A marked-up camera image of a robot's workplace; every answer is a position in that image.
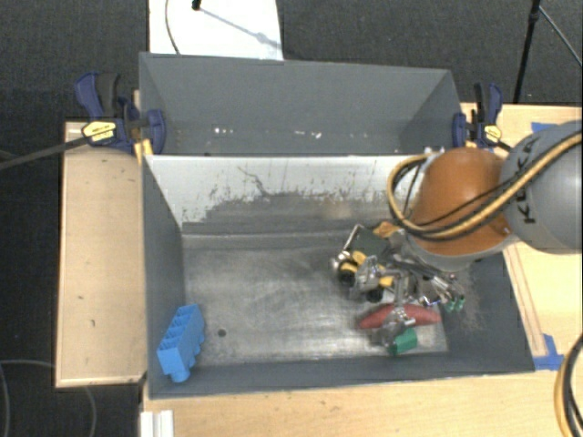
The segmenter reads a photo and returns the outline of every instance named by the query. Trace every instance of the blue tape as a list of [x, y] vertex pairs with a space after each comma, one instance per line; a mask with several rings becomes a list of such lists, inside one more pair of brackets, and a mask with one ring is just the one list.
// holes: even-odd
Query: blue tape
[[558, 371], [565, 356], [563, 354], [557, 354], [553, 337], [546, 335], [546, 333], [543, 333], [543, 337], [547, 345], [547, 356], [533, 358], [535, 369], [537, 371]]
[[543, 129], [547, 129], [548, 127], [555, 127], [556, 124], [555, 123], [538, 123], [536, 121], [533, 121], [530, 124], [530, 126], [532, 128], [532, 132], [537, 133], [538, 131], [542, 131]]

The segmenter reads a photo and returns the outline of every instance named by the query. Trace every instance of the bin floor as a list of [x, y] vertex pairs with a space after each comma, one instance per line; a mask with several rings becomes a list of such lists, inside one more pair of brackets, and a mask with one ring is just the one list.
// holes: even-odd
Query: bin floor
[[[193, 249], [183, 236], [185, 290], [207, 339], [199, 365], [386, 355], [356, 323], [378, 304], [347, 299], [328, 261], [338, 247]], [[416, 329], [408, 354], [447, 351], [442, 324]]]

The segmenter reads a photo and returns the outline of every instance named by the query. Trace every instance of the white bracket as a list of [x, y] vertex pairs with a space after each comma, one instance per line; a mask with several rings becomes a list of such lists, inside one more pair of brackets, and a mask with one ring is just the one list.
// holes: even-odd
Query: white bracket
[[140, 437], [174, 437], [174, 412], [142, 412], [139, 415]]

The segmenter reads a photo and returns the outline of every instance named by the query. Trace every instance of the scratched metal surface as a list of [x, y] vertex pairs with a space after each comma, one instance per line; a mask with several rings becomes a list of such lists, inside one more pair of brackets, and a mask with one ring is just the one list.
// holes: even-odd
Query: scratched metal surface
[[[379, 305], [348, 300], [329, 260], [354, 224], [389, 217], [385, 181], [402, 159], [153, 161], [182, 228], [186, 302], [207, 324], [199, 365], [386, 355], [355, 328]], [[441, 324], [417, 334], [410, 354], [447, 351]]]

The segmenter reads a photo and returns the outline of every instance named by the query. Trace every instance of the red object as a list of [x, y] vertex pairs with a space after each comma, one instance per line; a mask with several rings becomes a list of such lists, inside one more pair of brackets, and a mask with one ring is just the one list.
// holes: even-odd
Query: red object
[[[393, 309], [393, 304], [382, 306], [379, 310], [376, 310], [358, 322], [358, 328], [378, 329], [382, 327], [384, 319], [393, 312]], [[415, 325], [431, 325], [441, 322], [441, 316], [437, 312], [415, 304], [405, 304], [404, 311], [407, 316], [416, 320]]]

